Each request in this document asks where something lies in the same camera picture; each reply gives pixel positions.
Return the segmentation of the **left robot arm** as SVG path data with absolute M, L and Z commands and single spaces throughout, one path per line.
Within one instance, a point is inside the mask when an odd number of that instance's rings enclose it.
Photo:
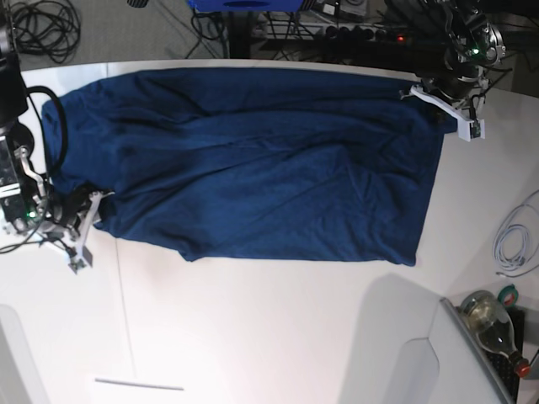
M 387 14 L 405 33 L 398 36 L 422 61 L 416 68 L 424 91 L 458 109 L 479 109 L 492 87 L 488 74 L 506 47 L 479 1 L 386 1 Z

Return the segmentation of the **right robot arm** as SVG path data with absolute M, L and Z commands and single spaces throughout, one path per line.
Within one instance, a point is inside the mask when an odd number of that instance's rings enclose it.
M 43 93 L 50 97 L 60 119 L 60 151 L 45 161 L 45 172 L 34 170 L 31 156 L 35 138 L 19 121 L 29 109 L 30 95 Z M 60 99 L 49 88 L 26 86 L 21 74 L 15 41 L 13 13 L 1 2 L 1 226 L 23 237 L 35 234 L 54 240 L 83 238 L 95 222 L 104 194 L 84 184 L 66 198 L 51 183 L 67 155 L 67 119 Z

